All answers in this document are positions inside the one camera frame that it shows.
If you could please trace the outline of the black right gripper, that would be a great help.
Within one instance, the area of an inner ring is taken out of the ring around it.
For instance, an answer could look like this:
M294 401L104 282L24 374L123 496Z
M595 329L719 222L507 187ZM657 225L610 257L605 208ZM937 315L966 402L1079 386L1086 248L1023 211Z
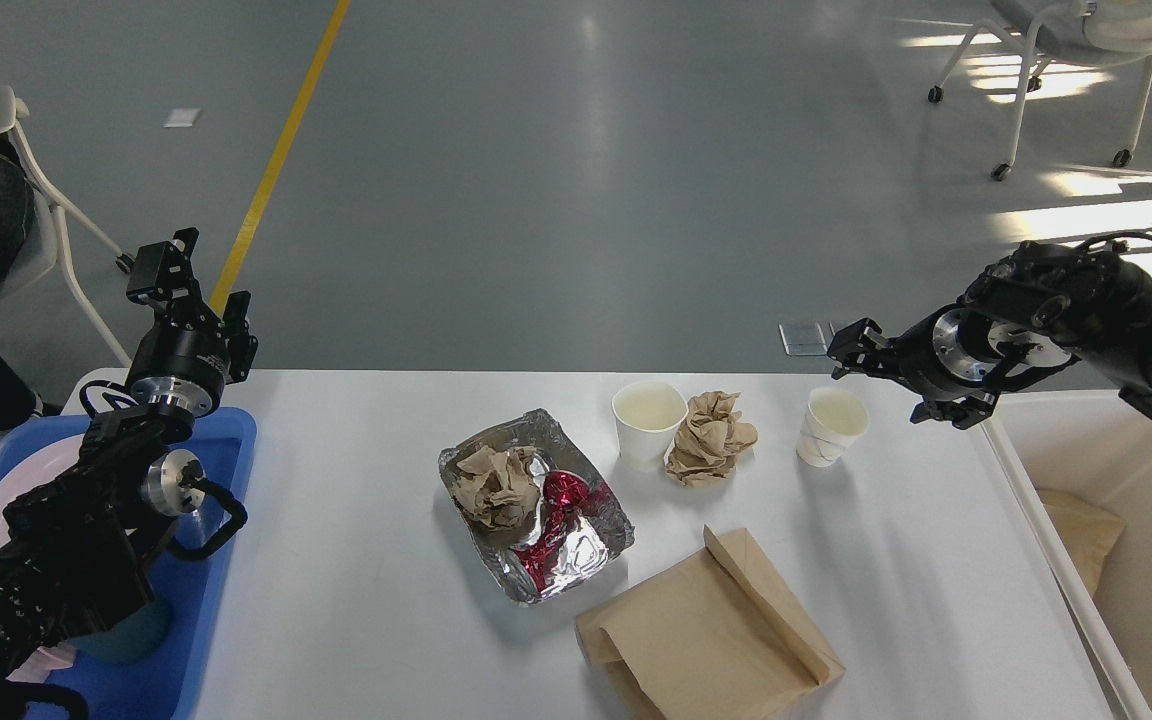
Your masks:
M975 392L984 387L987 361L967 351L968 318L964 306L942 306L900 338L884 336L873 319L856 320L833 334L827 357L835 366L829 377L840 381L859 373L904 382L922 396L910 423L947 420L954 429L973 429L995 414L1000 395Z

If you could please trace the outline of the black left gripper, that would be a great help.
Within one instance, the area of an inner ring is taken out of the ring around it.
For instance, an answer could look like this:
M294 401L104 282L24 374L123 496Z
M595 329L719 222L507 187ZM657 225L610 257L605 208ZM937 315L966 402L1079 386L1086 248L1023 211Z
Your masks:
M150 306L154 323L132 356L126 387L142 404L179 407L202 418L215 414L227 384L247 381L259 340L248 323L251 291L232 291L218 316L202 297L191 258L198 229L141 247L126 297Z

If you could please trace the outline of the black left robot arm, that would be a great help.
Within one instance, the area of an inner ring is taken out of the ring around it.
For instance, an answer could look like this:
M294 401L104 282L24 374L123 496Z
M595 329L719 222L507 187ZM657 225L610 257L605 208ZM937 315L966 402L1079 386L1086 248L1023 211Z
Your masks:
M250 291L215 313L191 259L194 227L141 247L126 295L154 310L126 382L105 414L90 414L76 464L3 509L0 548L0 719L51 705L86 719L82 694L14 682L40 647L109 632L154 601L147 574L162 552L200 562L247 524L229 488L206 477L180 444L215 414L228 384L243 382L257 350L247 320Z

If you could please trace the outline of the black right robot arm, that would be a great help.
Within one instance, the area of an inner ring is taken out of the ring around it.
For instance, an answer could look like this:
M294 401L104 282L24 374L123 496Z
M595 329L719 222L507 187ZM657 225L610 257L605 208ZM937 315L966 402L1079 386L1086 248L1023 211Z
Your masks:
M1152 419L1152 276L1126 260L1134 232L1075 247L1026 241L897 338L872 319L833 333L833 378L887 379L920 397L911 420L972 429L1005 395L1078 363Z

